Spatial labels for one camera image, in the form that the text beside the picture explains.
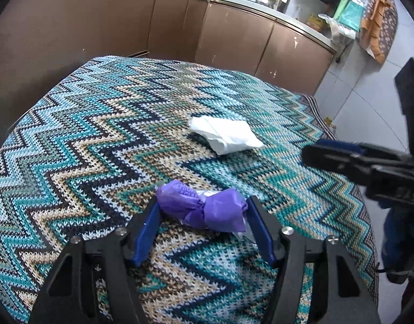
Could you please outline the brown kitchen cabinets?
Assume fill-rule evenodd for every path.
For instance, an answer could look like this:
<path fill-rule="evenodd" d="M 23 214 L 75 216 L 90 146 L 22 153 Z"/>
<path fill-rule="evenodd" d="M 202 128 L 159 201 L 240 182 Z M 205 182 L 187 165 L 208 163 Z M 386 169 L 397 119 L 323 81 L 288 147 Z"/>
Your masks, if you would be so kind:
<path fill-rule="evenodd" d="M 0 0 L 0 147 L 19 117 L 97 56 L 234 69 L 312 95 L 335 52 L 321 33 L 247 0 Z"/>

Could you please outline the teal hanging bag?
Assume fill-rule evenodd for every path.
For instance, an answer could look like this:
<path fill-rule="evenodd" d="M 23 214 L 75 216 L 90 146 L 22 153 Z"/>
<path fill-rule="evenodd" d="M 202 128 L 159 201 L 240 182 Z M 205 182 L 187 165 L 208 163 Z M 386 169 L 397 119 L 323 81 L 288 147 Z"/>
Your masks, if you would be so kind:
<path fill-rule="evenodd" d="M 340 0 L 333 15 L 333 19 L 338 22 L 338 31 L 349 39 L 355 39 L 364 10 L 362 0 Z"/>

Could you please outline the white crumpled tissue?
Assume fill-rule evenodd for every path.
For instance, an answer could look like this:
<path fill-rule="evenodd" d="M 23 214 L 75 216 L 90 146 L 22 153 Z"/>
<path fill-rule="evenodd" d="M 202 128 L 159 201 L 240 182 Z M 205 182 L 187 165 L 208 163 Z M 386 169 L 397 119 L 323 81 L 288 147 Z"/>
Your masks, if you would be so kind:
<path fill-rule="evenodd" d="M 264 147 L 246 121 L 193 117 L 189 120 L 189 130 L 204 137 L 217 155 Z"/>

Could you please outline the orange patterned hanging apron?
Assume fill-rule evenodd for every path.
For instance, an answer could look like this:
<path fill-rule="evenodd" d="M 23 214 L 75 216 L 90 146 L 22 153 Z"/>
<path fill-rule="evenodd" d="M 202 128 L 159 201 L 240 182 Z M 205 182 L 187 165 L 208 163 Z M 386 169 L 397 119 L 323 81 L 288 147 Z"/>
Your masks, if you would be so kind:
<path fill-rule="evenodd" d="M 392 47 L 397 27 L 395 0 L 368 0 L 360 23 L 359 45 L 383 65 Z"/>

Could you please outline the zigzag patterned table cloth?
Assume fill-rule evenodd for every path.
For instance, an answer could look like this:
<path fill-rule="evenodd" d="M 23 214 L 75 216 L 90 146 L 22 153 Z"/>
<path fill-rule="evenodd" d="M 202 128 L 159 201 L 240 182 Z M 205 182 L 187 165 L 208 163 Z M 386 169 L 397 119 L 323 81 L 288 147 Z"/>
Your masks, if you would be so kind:
<path fill-rule="evenodd" d="M 217 155 L 193 117 L 246 121 L 264 147 Z M 0 148 L 0 302 L 29 320 L 65 243 L 125 226 L 161 181 L 234 188 L 300 235 L 336 235 L 373 298 L 376 248 L 359 188 L 305 167 L 332 138 L 313 97 L 189 62 L 96 57 L 49 90 Z"/>

